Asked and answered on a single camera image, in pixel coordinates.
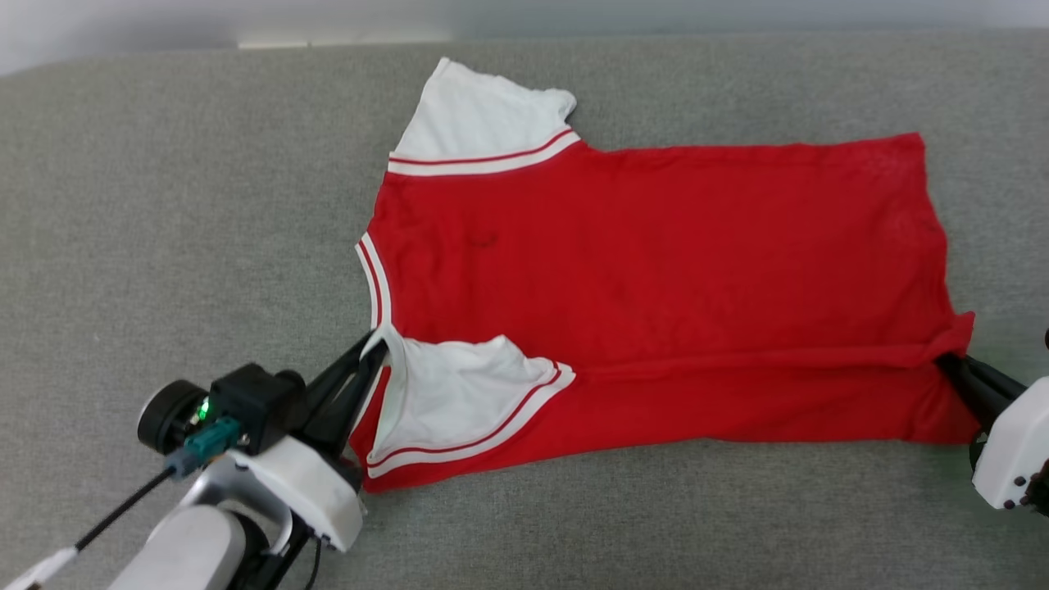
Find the red t-shirt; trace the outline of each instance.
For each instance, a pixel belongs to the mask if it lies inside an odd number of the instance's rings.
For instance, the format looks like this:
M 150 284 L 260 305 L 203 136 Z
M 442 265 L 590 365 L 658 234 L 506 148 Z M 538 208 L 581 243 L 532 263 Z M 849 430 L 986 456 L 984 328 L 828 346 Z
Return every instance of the red t-shirt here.
M 600 151 L 575 99 L 442 60 L 358 252 L 381 491 L 626 445 L 966 442 L 972 314 L 917 134 Z

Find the teal connector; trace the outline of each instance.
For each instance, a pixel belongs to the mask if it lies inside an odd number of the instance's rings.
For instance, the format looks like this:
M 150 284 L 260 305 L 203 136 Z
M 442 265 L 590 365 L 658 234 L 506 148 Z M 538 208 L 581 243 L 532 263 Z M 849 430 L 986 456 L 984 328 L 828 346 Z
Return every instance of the teal connector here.
M 183 480 L 196 471 L 214 457 L 237 444 L 240 439 L 240 423 L 224 416 L 214 424 L 186 439 L 183 446 L 165 458 L 165 467 L 174 467 L 174 480 Z

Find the cable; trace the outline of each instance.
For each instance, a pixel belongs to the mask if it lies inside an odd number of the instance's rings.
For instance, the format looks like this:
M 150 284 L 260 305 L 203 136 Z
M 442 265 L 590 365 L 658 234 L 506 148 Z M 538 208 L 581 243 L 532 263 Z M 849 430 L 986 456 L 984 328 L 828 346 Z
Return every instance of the cable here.
M 134 506 L 135 503 L 142 500 L 144 496 L 146 496 L 150 491 L 153 491 L 153 488 L 164 483 L 168 478 L 174 475 L 174 472 L 175 472 L 174 467 L 168 467 L 167 469 L 157 473 L 156 477 L 150 480 L 148 484 L 138 488 L 138 491 L 132 493 L 130 498 L 125 500 L 124 503 L 117 506 L 115 510 L 110 512 L 108 517 L 102 519 L 102 522 L 94 525 L 94 528 L 89 530 L 88 533 L 85 534 L 83 539 L 81 539 L 80 541 L 77 542 L 76 545 L 73 545 L 73 547 L 77 548 L 77 551 L 78 552 L 83 551 L 84 548 L 90 545 L 91 542 L 94 541 L 97 536 L 102 534 L 102 531 L 106 530 L 106 528 L 108 528 L 109 525 L 113 524 L 113 522 L 116 521 L 116 519 L 121 518 L 121 515 L 124 514 L 124 512 L 127 512 L 128 508 Z
M 302 590 L 311 590 L 314 587 L 314 582 L 317 582 L 317 570 L 321 569 L 321 540 L 317 540 L 317 553 L 314 554 L 314 572 L 309 574 L 309 582 L 306 583 L 306 587 Z

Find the white wall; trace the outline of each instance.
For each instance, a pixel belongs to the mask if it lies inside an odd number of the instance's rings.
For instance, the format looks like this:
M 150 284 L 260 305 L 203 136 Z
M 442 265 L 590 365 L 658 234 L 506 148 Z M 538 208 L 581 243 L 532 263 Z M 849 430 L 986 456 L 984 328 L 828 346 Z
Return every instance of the white wall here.
M 943 26 L 1049 26 L 1049 0 L 0 0 L 0 72 L 240 42 Z

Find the black wire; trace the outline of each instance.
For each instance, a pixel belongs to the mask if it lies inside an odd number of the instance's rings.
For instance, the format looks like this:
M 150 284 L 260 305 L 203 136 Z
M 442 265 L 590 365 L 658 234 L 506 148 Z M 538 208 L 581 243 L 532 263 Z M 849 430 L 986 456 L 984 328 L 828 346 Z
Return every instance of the black wire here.
M 77 551 L 83 551 L 84 548 L 90 545 L 91 542 L 94 541 L 97 536 L 102 534 L 102 531 L 106 530 L 106 528 L 108 528 L 109 525 L 113 524 L 113 522 L 116 521 L 116 519 L 121 518 L 121 515 L 124 514 L 124 512 L 127 512 L 128 508 L 134 506 L 135 503 L 142 500 L 144 496 L 146 496 L 150 491 L 153 491 L 153 488 L 164 483 L 165 480 L 167 480 L 174 473 L 175 473 L 175 468 L 168 467 L 167 469 L 157 473 L 156 477 L 150 480 L 148 484 L 138 488 L 138 491 L 132 493 L 130 498 L 125 500 L 123 504 L 117 506 L 116 509 L 110 512 L 108 517 L 103 519 L 101 523 L 94 525 L 94 528 L 89 530 L 87 534 L 84 535 L 83 539 L 81 539 L 80 541 L 77 542 L 76 545 L 73 545 L 73 547 L 77 548 Z
M 306 583 L 306 587 L 302 590 L 311 590 L 314 587 L 314 582 L 317 582 L 317 570 L 321 569 L 321 540 L 317 540 L 317 552 L 314 554 L 314 572 L 309 574 L 309 582 Z

